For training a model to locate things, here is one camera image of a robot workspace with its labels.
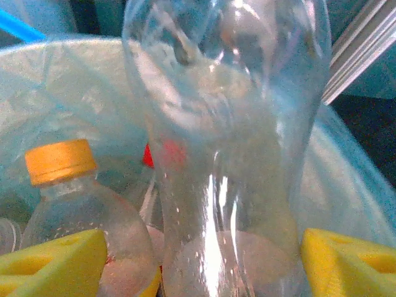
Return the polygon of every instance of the orange bottle cap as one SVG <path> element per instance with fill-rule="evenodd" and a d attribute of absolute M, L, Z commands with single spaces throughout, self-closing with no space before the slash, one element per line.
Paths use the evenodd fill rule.
<path fill-rule="evenodd" d="M 97 167 L 86 139 L 33 148 L 25 153 L 25 161 L 33 186 L 76 178 Z"/>

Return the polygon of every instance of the bottle neck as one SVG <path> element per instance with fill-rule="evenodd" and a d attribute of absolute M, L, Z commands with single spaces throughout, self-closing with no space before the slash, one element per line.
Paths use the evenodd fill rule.
<path fill-rule="evenodd" d="M 83 188 L 87 187 L 88 184 L 94 182 L 94 175 L 85 175 L 61 183 L 43 186 L 40 188 L 40 194 L 45 201 L 56 200 L 73 192 L 81 191 Z"/>

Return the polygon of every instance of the plastic bag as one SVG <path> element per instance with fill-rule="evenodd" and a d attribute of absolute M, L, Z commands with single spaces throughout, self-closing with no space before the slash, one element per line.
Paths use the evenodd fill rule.
<path fill-rule="evenodd" d="M 0 78 L 0 205 L 13 197 L 33 210 L 39 196 L 29 185 L 24 152 L 49 142 L 87 138 L 99 181 L 115 191 L 139 178 L 147 137 L 119 39 L 10 48 L 0 53 Z M 341 120 L 322 106 L 292 204 L 300 234 L 318 227 L 396 247 L 395 201 Z"/>

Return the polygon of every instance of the plastic bottle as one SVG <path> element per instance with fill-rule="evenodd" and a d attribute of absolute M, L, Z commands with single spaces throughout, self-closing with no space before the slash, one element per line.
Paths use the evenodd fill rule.
<path fill-rule="evenodd" d="M 289 203 L 329 73 L 324 1 L 130 0 L 123 44 L 163 191 L 167 297 L 298 295 Z"/>
<path fill-rule="evenodd" d="M 158 270 L 149 234 L 127 200 L 95 181 L 96 163 L 88 142 L 70 140 L 37 147 L 25 159 L 31 183 L 40 188 L 42 198 L 21 246 L 102 229 L 108 260 L 98 295 L 124 297 L 144 292 Z"/>
<path fill-rule="evenodd" d="M 0 256 L 19 249 L 22 232 L 18 223 L 0 218 Z"/>

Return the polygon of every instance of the gray metal strip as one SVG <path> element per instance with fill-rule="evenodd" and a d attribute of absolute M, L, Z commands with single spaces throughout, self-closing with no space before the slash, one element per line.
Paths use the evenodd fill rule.
<path fill-rule="evenodd" d="M 370 0 L 333 45 L 322 101 L 332 103 L 396 40 L 396 0 Z"/>

